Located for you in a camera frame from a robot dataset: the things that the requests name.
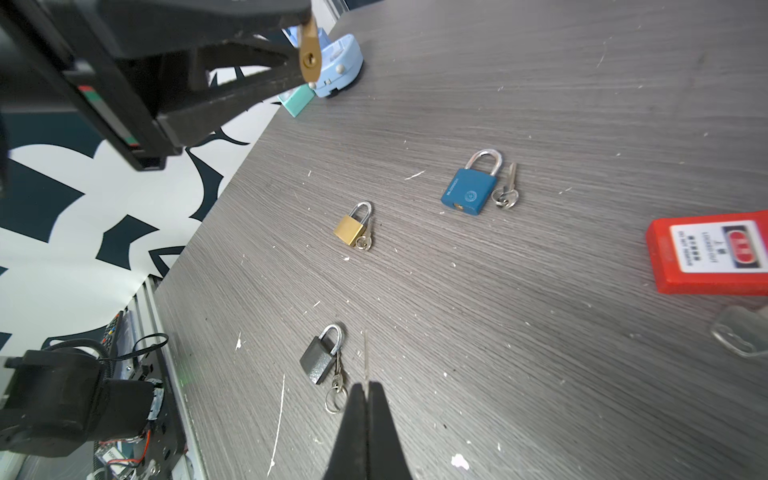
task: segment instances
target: black padlock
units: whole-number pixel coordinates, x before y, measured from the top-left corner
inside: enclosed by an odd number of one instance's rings
[[[339,339],[332,349],[328,349],[323,343],[323,338],[326,336],[326,333],[328,333],[328,330],[331,329],[336,329],[339,333]],[[312,383],[317,385],[326,378],[326,374],[333,365],[333,361],[336,359],[336,354],[339,352],[339,349],[341,349],[341,344],[343,342],[344,332],[341,330],[341,327],[335,323],[328,325],[323,332],[320,333],[320,336],[316,336],[312,339],[310,346],[306,348],[304,355],[302,355],[301,360],[299,360],[301,368],[304,369],[304,372],[309,376],[310,380],[312,380]]]

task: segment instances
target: red padlock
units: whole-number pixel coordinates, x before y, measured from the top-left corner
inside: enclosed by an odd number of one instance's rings
[[[660,218],[645,237],[659,292],[768,295],[768,210]]]

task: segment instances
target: padlock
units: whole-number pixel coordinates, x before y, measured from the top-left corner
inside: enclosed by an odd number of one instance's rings
[[[472,164],[484,155],[490,155],[496,159],[496,164],[493,166],[490,175],[481,171],[471,170]],[[480,210],[482,210],[485,201],[496,185],[496,173],[501,167],[502,154],[496,150],[489,148],[472,155],[466,167],[456,172],[448,190],[442,195],[441,202],[447,207],[461,210],[470,215],[480,214]]]
[[[352,215],[354,215],[360,207],[368,207],[368,213],[362,218],[361,221],[357,221],[352,217]],[[370,202],[360,202],[359,204],[355,205],[355,207],[352,209],[352,211],[349,212],[348,215],[341,219],[339,226],[336,227],[333,232],[344,243],[349,246],[353,246],[355,241],[366,232],[366,227],[368,226],[368,219],[371,217],[371,212],[373,212],[373,207],[371,207]]]
[[[332,349],[328,349],[323,343],[323,338],[326,336],[329,330],[336,329],[339,333],[339,338],[336,340],[336,344]],[[328,325],[320,336],[316,336],[312,339],[310,346],[306,348],[304,355],[301,356],[299,363],[304,372],[309,376],[312,383],[318,384],[326,378],[328,370],[330,370],[336,359],[336,354],[341,349],[341,345],[344,343],[344,332],[341,327],[335,323]]]

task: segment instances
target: brass padlock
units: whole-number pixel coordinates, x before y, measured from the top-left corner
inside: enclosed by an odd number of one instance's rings
[[[361,221],[357,221],[352,217],[352,215],[354,215],[360,207],[368,207],[368,213],[362,218]],[[373,207],[371,207],[370,202],[360,202],[359,204],[355,205],[355,207],[352,209],[352,211],[349,212],[348,215],[341,219],[339,226],[336,227],[333,232],[344,243],[349,246],[353,246],[357,239],[366,232],[366,228],[368,227],[368,219],[371,217],[372,212]]]
[[[326,336],[329,330],[335,329],[339,333],[339,338],[336,340],[336,344],[332,349],[323,344],[323,338]],[[335,323],[328,325],[320,336],[316,336],[312,339],[310,346],[306,348],[306,351],[301,356],[299,363],[304,372],[309,376],[310,380],[314,384],[321,383],[326,378],[328,370],[336,360],[336,354],[341,349],[341,345],[344,343],[344,332],[341,327]]]

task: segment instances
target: wire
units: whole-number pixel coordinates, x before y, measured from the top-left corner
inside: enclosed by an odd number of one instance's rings
[[[103,345],[101,345],[96,340],[91,340],[91,339],[65,340],[64,342],[59,342],[56,345],[49,345],[45,347],[44,351],[51,352],[53,350],[64,349],[64,348],[74,347],[74,346],[86,346],[90,349],[96,350],[100,360],[106,360],[107,357],[109,356],[109,353],[107,353],[107,349]]]
[[[140,459],[135,458],[116,458],[115,460],[110,460],[107,462],[107,465],[114,465],[119,464],[122,465],[124,462],[135,462],[136,465],[123,465],[124,467],[133,467],[136,468],[141,464],[141,461],[144,460],[144,457],[147,456],[147,448],[149,448],[149,438],[150,434],[152,433],[151,430],[147,430],[147,443],[144,444],[144,453],[141,454]]]
[[[156,336],[162,337],[165,340],[163,342],[155,343],[154,345],[150,345],[150,346],[148,346],[145,349],[136,350],[135,352],[126,353],[125,355],[116,356],[113,359],[108,359],[108,360],[111,360],[113,362],[121,362],[123,360],[135,359],[137,357],[140,357],[140,356],[144,355],[145,353],[154,352],[155,350],[164,347],[165,344],[168,343],[168,335],[167,334],[165,334],[165,333],[151,333],[149,335],[142,336],[139,340],[137,340],[136,343],[134,344],[134,348],[136,348],[136,345],[138,345],[138,343],[141,340],[154,338]]]
[[[141,437],[133,437],[130,439],[115,439],[115,440],[107,440],[106,442],[99,442],[99,445],[109,445],[110,443],[117,443],[117,442],[139,443],[140,440],[141,440]]]
[[[57,343],[56,345],[50,345],[50,346],[46,347],[45,350],[51,351],[51,350],[63,349],[63,348],[66,348],[66,347],[72,347],[72,346],[86,346],[86,347],[92,348],[92,349],[94,349],[94,350],[96,350],[98,352],[99,360],[103,360],[103,361],[106,361],[106,362],[122,362],[123,360],[135,359],[137,357],[140,357],[140,356],[144,355],[145,353],[153,352],[153,351],[155,351],[157,349],[160,349],[160,348],[164,347],[165,344],[168,343],[168,340],[169,340],[168,339],[168,335],[165,334],[165,333],[152,333],[150,335],[143,336],[143,337],[141,337],[136,342],[136,345],[141,340],[150,339],[150,338],[154,338],[154,337],[158,337],[158,336],[161,337],[161,338],[164,338],[165,340],[163,342],[155,343],[154,345],[150,345],[147,348],[144,348],[144,349],[141,349],[141,350],[136,350],[135,352],[126,353],[125,355],[120,355],[120,356],[115,356],[115,357],[110,357],[109,354],[107,353],[107,349],[105,349],[105,347],[103,345],[101,345],[96,340],[91,340],[91,339],[65,340],[64,342]]]

